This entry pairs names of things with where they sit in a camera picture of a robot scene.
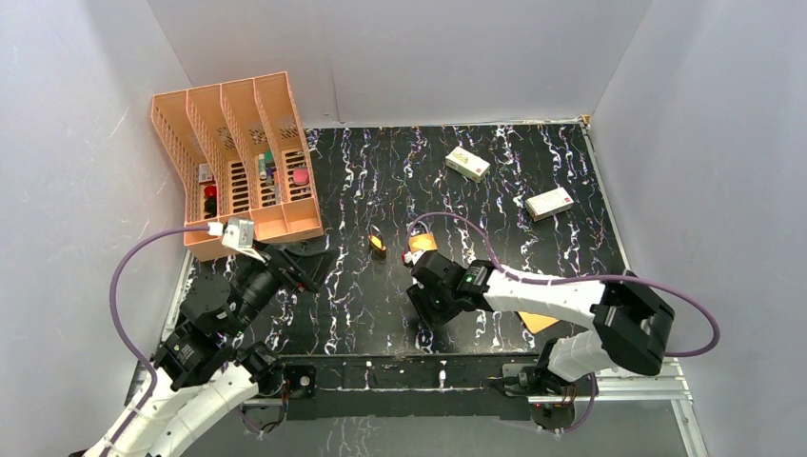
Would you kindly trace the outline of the brass padlock long shackle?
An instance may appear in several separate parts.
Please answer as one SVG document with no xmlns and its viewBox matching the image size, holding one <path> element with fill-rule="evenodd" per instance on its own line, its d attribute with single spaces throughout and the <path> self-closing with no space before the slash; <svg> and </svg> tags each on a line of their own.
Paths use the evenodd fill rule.
<svg viewBox="0 0 807 457">
<path fill-rule="evenodd" d="M 375 259 L 385 260 L 387 257 L 387 248 L 383 235 L 377 226 L 373 224 L 369 225 L 367 239 L 371 255 Z"/>
</svg>

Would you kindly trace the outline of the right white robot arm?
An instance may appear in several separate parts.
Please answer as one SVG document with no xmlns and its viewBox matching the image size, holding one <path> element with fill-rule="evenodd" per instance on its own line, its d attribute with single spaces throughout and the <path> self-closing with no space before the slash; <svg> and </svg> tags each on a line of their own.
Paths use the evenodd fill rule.
<svg viewBox="0 0 807 457">
<path fill-rule="evenodd" d="M 548 342 L 534 371 L 521 377 L 549 394 L 607 368 L 644 376 L 661 371 L 675 312 L 634 276 L 601 280 L 529 273 L 519 279 L 491 261 L 463 267 L 436 250 L 407 251 L 402 261 L 413 279 L 407 296 L 428 328 L 477 310 L 525 312 L 582 327 L 573 337 Z"/>
</svg>

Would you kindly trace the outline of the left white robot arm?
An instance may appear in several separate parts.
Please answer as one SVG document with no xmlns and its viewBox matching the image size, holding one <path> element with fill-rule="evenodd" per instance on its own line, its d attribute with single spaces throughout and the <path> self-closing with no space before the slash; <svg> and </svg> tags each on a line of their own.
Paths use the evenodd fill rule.
<svg viewBox="0 0 807 457">
<path fill-rule="evenodd" d="M 179 306 L 177 325 L 145 360 L 149 380 L 133 395 L 87 456 L 180 456 L 250 398 L 285 397 L 290 383 L 281 357 L 263 341 L 236 348 L 233 340 L 275 295 L 317 293 L 336 249 L 251 250 L 231 278 L 195 279 Z"/>
</svg>

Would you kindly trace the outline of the brass padlock centre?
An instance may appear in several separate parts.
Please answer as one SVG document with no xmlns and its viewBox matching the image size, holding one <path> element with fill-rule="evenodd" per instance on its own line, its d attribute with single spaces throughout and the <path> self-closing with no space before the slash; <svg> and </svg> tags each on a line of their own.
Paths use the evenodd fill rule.
<svg viewBox="0 0 807 457">
<path fill-rule="evenodd" d="M 408 247 L 412 252 L 437 250 L 438 245 L 431 232 L 419 233 L 408 238 Z"/>
</svg>

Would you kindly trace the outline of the red black item in organizer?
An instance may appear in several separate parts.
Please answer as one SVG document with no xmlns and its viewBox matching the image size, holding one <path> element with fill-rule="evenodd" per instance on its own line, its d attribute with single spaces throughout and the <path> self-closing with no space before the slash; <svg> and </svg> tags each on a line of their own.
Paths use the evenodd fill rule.
<svg viewBox="0 0 807 457">
<path fill-rule="evenodd" d="M 218 213 L 218 190 L 215 185 L 207 185 L 203 190 L 203 212 L 206 219 L 217 216 Z"/>
</svg>

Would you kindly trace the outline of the pink eraser in organizer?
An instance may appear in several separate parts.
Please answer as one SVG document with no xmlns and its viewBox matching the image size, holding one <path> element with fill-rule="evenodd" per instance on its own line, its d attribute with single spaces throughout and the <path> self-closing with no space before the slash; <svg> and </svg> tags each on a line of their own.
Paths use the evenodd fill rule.
<svg viewBox="0 0 807 457">
<path fill-rule="evenodd" d="M 294 187 L 304 187 L 310 182 L 310 173 L 308 168 L 295 168 L 290 172 L 290 183 Z"/>
</svg>

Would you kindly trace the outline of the orange spiral notebook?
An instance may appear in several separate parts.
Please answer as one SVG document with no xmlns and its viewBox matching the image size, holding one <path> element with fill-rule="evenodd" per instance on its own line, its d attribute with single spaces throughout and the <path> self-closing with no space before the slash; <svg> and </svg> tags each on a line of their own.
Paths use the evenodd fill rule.
<svg viewBox="0 0 807 457">
<path fill-rule="evenodd" d="M 524 328 L 531 334 L 540 333 L 557 324 L 559 321 L 553 317 L 522 311 L 518 312 L 518 316 L 520 317 Z"/>
</svg>

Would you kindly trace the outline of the white green small box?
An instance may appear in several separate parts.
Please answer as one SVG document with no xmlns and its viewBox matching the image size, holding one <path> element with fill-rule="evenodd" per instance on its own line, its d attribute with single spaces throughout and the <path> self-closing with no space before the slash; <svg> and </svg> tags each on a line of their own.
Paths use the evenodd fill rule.
<svg viewBox="0 0 807 457">
<path fill-rule="evenodd" d="M 490 163 L 480 156 L 462 147 L 455 147 L 444 158 L 445 164 L 463 175 L 479 183 L 490 171 Z"/>
</svg>

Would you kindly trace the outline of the orange plastic file organizer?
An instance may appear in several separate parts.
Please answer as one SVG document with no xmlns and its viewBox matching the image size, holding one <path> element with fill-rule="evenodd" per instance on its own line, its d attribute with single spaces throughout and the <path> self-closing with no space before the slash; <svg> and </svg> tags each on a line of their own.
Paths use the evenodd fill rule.
<svg viewBox="0 0 807 457">
<path fill-rule="evenodd" d="M 305 130 L 285 72 L 156 94 L 150 118 L 185 191 L 185 247 L 200 261 L 230 254 L 204 229 L 250 219 L 261 243 L 323 235 Z M 308 168 L 304 187 L 290 172 Z M 215 185 L 218 213 L 206 219 L 203 190 Z"/>
</svg>

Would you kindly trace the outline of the white red small box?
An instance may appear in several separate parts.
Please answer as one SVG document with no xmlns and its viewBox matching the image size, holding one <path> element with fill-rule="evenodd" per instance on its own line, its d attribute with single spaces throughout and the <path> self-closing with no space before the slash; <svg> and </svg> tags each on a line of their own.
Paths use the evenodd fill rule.
<svg viewBox="0 0 807 457">
<path fill-rule="evenodd" d="M 540 221 L 564 212 L 573 204 L 573 198 L 564 188 L 555 188 L 524 201 L 524 207 L 533 221 Z"/>
</svg>

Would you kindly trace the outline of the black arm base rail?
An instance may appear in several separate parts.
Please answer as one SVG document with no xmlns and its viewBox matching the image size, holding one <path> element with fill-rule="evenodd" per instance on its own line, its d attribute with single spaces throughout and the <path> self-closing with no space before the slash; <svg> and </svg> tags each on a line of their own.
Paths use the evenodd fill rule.
<svg viewBox="0 0 807 457">
<path fill-rule="evenodd" d="M 268 387 L 244 406 L 252 420 L 287 398 L 290 421 L 492 416 L 559 428 L 581 419 L 593 399 L 691 397 L 679 365 L 672 362 L 652 377 L 606 369 L 568 387 L 545 387 L 532 379 L 536 362 L 526 354 L 286 356 L 270 372 Z"/>
</svg>

